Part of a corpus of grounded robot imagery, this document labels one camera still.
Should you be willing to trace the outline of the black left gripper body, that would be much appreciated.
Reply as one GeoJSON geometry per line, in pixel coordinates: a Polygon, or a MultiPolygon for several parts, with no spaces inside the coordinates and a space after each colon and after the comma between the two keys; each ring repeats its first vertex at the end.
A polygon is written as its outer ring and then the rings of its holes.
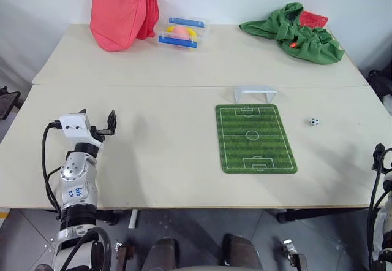
{"type": "Polygon", "coordinates": [[[95,126],[91,126],[91,136],[96,140],[105,140],[106,136],[112,136],[115,133],[116,128],[108,129],[97,129],[95,126]]]}

